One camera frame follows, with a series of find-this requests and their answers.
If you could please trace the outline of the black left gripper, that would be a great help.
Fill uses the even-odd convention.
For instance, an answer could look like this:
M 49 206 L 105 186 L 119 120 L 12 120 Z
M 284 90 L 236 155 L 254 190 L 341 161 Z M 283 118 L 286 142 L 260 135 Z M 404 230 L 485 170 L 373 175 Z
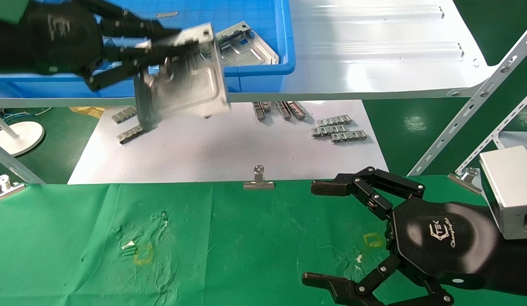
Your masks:
M 101 17 L 99 24 L 94 15 Z M 163 64 L 192 50 L 182 46 L 104 47 L 105 37 L 146 37 L 160 40 L 181 33 L 156 19 L 143 19 L 106 0 L 70 0 L 44 3 L 31 0 L 18 24 L 29 41 L 22 44 L 28 60 L 24 71 L 52 75 L 85 75 L 92 91 L 99 91 L 133 77 L 149 66 Z M 102 62 L 120 62 L 103 72 L 93 72 Z

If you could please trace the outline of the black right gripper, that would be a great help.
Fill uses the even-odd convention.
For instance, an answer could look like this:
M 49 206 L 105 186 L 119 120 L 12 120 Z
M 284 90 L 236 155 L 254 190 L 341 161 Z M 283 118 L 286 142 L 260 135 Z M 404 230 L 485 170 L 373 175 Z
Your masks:
M 380 191 L 408 199 L 393 209 Z M 393 306 L 451 306 L 454 298 L 440 283 L 477 290 L 495 280 L 493 257 L 500 240 L 488 207 L 460 202 L 429 203 L 425 186 L 395 174 L 367 167 L 339 173 L 333 180 L 314 180 L 317 196 L 354 196 L 382 221 L 391 219 L 391 252 L 361 282 L 305 272 L 302 283 L 327 290 L 343 306 L 383 306 L 374 291 L 398 269 L 427 295 L 394 302 Z

